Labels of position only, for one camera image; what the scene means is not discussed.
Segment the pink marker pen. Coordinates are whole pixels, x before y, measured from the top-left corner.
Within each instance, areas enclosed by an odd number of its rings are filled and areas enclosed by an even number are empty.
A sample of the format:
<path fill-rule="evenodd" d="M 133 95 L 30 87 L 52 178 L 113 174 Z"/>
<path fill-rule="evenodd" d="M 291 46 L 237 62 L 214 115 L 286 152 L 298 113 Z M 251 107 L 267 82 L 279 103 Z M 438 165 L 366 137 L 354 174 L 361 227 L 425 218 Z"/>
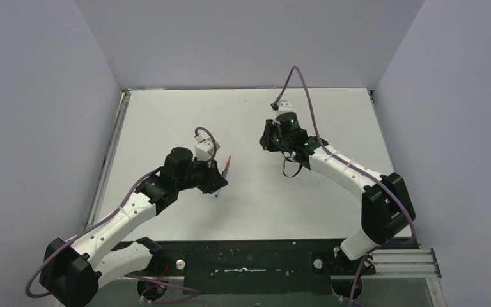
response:
<path fill-rule="evenodd" d="M 230 168 L 230 164 L 231 164 L 231 156 L 229 156 L 227 158 L 227 161 L 226 161 L 226 164 L 225 164 L 225 167 L 224 167 L 224 170 L 222 172 L 222 177 L 223 178 L 226 178 L 227 175 L 228 175 L 228 171 L 229 171 L 229 168 Z"/>

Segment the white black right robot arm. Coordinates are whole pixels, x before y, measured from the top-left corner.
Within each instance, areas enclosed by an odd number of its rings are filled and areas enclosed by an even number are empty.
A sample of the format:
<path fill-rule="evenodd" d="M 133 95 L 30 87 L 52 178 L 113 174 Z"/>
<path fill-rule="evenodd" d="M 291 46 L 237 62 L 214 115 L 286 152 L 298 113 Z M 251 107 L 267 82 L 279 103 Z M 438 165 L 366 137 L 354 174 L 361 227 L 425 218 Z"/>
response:
<path fill-rule="evenodd" d="M 259 144 L 268 152 L 281 152 L 301 168 L 324 175 L 361 202 L 360 226 L 336 248 L 338 257 L 357 260 L 386 244 L 416 218 L 402 176 L 384 175 L 338 153 L 326 140 L 308 135 L 294 112 L 267 119 Z"/>

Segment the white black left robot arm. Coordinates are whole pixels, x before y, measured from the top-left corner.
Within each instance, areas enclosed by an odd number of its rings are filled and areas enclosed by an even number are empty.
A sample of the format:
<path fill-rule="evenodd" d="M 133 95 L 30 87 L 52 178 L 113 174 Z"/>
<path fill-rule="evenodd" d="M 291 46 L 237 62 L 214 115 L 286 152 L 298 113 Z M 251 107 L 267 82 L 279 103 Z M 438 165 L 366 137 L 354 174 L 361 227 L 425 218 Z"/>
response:
<path fill-rule="evenodd" d="M 67 241 L 53 240 L 35 274 L 47 294 L 64 306 L 86 306 L 100 288 L 129 272 L 160 272 L 164 258 L 147 238 L 129 247 L 127 253 L 118 252 L 114 257 L 108 253 L 138 226 L 174 203 L 181 191 L 199 189 L 213 194 L 227 186 L 215 159 L 218 149 L 217 143 L 199 143 L 193 152 L 173 148 L 163 166 L 137 180 L 105 218 Z"/>

